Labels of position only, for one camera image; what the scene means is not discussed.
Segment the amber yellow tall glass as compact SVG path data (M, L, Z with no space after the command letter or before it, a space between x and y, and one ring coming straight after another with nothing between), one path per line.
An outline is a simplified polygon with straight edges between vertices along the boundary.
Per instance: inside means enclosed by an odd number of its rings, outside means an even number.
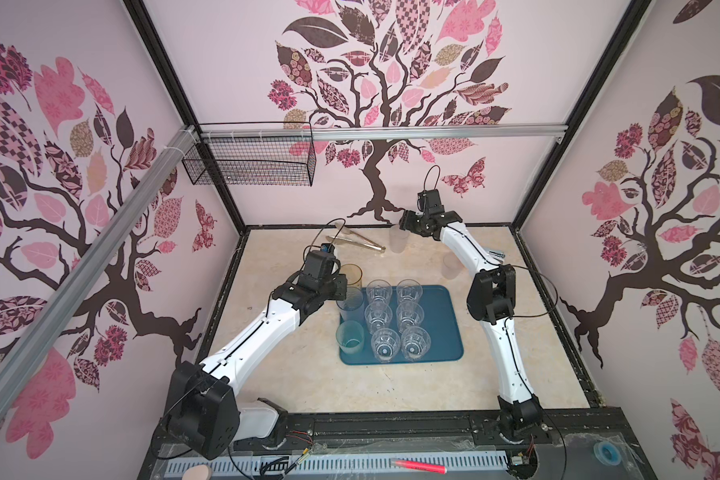
M347 286L361 289L363 287L363 270L356 264L343 264L340 274L346 277Z

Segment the clear glass back tall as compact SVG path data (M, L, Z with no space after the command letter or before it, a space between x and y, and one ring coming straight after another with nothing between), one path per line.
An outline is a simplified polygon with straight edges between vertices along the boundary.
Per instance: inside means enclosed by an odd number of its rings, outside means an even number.
M406 249L410 232L394 226L389 230L389 250L400 254Z

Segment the grey blue plastic cup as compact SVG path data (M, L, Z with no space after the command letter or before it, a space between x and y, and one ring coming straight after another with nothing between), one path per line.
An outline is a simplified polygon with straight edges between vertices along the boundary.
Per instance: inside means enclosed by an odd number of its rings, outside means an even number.
M343 300L337 300L336 305L342 322L364 321L364 294L360 288L348 286Z

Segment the green plastic cup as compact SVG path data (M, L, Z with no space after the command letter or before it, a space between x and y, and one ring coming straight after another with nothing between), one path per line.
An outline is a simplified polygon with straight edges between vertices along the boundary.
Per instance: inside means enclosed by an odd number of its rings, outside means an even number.
M336 331L340 351L346 355L360 353L365 345L365 329L357 321L344 321Z

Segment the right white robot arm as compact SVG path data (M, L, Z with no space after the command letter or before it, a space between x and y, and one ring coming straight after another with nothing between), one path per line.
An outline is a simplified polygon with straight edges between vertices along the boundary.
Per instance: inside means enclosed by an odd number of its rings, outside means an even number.
M517 442L523 432L542 423L543 409L531 388L516 337L515 268L501 254L483 248L462 218L445 209L436 189L418 193L417 209L406 210L399 227L443 243L472 275L466 306L486 332L498 369L498 429L507 441Z

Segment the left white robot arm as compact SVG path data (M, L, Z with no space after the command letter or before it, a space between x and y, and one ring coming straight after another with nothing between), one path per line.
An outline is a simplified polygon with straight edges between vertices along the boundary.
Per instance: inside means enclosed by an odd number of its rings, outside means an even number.
M173 439L213 460L235 441L267 439L276 444L287 411L266 399L237 400L266 356L327 301L344 300L347 279L335 247L311 246L301 268L274 288L262 312L231 342L198 364L181 363L172 373L160 427Z

